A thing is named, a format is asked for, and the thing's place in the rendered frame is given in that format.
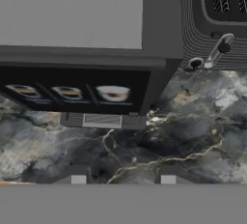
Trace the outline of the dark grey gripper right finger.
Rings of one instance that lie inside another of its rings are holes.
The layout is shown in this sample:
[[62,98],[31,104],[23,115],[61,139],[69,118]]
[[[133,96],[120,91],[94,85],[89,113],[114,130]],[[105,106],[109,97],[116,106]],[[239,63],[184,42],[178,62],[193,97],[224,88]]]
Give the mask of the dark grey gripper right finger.
[[199,181],[194,177],[189,177],[176,165],[163,165],[157,170],[154,182],[156,184],[192,184]]

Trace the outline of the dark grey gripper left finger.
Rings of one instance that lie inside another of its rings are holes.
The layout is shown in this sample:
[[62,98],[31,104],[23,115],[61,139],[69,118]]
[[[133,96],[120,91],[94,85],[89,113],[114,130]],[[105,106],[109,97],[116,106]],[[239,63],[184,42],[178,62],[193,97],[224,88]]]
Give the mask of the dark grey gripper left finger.
[[89,181],[89,170],[85,166],[69,165],[60,175],[49,179],[47,182],[57,184],[88,184]]

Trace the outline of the black coffee machine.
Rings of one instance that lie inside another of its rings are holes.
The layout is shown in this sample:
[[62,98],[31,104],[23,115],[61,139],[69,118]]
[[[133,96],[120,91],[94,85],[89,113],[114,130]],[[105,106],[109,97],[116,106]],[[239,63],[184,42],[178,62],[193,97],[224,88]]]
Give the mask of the black coffee machine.
[[0,0],[0,95],[63,126],[145,128],[182,58],[180,0]]

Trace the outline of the black toaster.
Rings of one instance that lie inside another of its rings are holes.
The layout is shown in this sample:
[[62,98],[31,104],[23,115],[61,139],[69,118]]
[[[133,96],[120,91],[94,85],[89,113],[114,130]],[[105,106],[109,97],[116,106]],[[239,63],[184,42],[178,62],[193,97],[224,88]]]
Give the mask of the black toaster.
[[181,0],[185,70],[247,71],[247,0]]

